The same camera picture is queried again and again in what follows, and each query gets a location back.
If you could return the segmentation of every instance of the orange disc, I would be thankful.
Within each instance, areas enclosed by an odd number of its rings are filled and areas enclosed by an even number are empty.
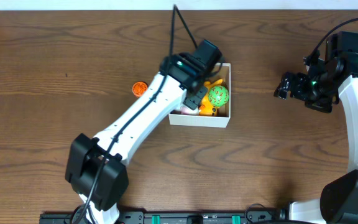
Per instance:
[[[132,86],[132,92],[136,97],[141,97],[147,90],[147,84],[145,82],[137,82]]]

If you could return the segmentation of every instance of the green toy ball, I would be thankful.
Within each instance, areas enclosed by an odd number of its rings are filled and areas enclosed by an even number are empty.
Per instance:
[[[229,101],[229,91],[224,86],[214,86],[208,93],[209,102],[217,108]]]

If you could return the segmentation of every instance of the cardboard box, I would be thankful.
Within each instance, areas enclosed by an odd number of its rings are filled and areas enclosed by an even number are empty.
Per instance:
[[[214,71],[217,71],[220,63],[215,65]],[[214,127],[225,128],[230,120],[231,115],[231,64],[223,63],[222,68],[218,74],[211,77],[209,81],[211,83],[222,78],[223,85],[229,90],[229,102],[219,108],[218,116],[195,116],[195,115],[181,115],[170,113],[169,123],[171,125],[185,125],[185,126],[201,126],[201,127]]]

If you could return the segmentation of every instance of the yellow rubber duck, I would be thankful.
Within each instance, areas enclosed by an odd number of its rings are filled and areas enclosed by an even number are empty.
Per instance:
[[[216,116],[218,115],[218,109],[209,102],[208,93],[210,89],[214,86],[221,85],[223,83],[223,79],[219,79],[216,82],[212,83],[209,81],[204,82],[204,86],[208,89],[207,94],[201,100],[201,106],[199,107],[201,116]]]

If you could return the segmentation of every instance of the orange toy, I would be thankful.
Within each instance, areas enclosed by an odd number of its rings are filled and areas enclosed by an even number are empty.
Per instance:
[[[141,97],[147,90],[147,84],[144,82],[137,82],[132,86],[132,92],[136,97]]]
[[[210,89],[216,85],[220,85],[223,83],[223,79],[219,79],[216,82],[212,83],[209,81],[204,82],[204,86],[208,89],[207,93]],[[203,99],[201,100],[201,106],[199,107],[201,116],[216,116],[218,115],[218,109],[209,102],[208,94],[205,94]]]

